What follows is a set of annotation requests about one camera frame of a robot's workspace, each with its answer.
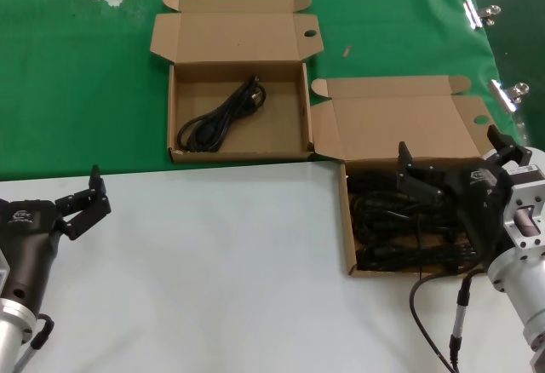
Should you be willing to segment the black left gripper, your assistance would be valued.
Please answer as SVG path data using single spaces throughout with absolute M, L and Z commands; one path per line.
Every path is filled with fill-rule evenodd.
M 1 297 L 30 310 L 42 306 L 61 232 L 78 239 L 112 212 L 100 168 L 94 165 L 89 186 L 57 199 L 1 202 L 1 251 L 9 274 Z

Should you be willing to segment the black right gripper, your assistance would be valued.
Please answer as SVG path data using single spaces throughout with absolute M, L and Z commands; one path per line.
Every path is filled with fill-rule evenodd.
M 510 185 L 505 165 L 525 167 L 531 160 L 530 150 L 512 136 L 501 133 L 495 125 L 487 129 L 487 138 L 496 151 L 484 164 L 460 165 L 448 170 L 417 164 L 403 141 L 399 143 L 397 160 L 398 190 L 420 203 L 443 203 L 446 193 L 482 263 L 492 263 L 512 247 L 503 220 Z

